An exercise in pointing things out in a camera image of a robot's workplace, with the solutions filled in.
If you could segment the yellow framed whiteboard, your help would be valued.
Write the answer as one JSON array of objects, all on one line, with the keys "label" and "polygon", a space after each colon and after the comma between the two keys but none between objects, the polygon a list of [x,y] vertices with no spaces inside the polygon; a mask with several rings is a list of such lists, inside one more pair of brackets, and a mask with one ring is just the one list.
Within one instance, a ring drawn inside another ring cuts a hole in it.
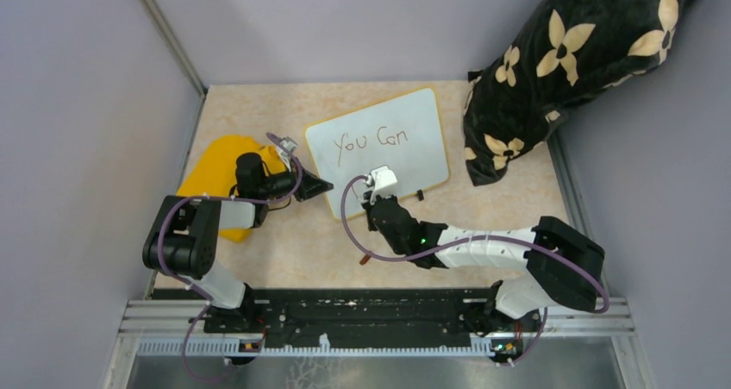
[{"label": "yellow framed whiteboard", "polygon": [[316,122],[304,136],[318,176],[334,185],[325,198],[335,219],[341,218],[343,196],[347,218],[363,212],[358,197],[364,185],[345,187],[355,176],[375,168],[388,166],[396,174],[399,198],[441,185],[450,176],[431,87]]}]

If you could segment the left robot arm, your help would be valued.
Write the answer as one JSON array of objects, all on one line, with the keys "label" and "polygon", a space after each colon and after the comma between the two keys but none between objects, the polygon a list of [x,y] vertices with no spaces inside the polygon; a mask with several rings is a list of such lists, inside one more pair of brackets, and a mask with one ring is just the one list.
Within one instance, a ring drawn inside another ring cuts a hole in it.
[{"label": "left robot arm", "polygon": [[258,228],[276,201],[303,202],[333,188],[295,158],[284,171],[272,173],[261,154],[244,153],[236,159],[228,198],[165,197],[143,246],[143,264],[200,293],[209,301],[212,317],[223,317],[239,332],[249,331],[259,310],[251,286],[216,258],[220,231]]}]

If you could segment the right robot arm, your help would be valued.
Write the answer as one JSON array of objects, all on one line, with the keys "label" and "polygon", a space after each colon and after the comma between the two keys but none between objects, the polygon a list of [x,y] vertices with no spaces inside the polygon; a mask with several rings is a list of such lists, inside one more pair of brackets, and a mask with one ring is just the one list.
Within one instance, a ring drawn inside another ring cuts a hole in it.
[{"label": "right robot arm", "polygon": [[518,272],[498,280],[485,307],[487,323],[507,330],[528,313],[551,305],[604,313],[609,294],[601,286],[605,252],[589,237],[554,216],[532,228],[504,231],[460,229],[419,221],[394,197],[367,196],[361,206],[368,229],[390,246],[391,262],[430,268],[494,267]]}]

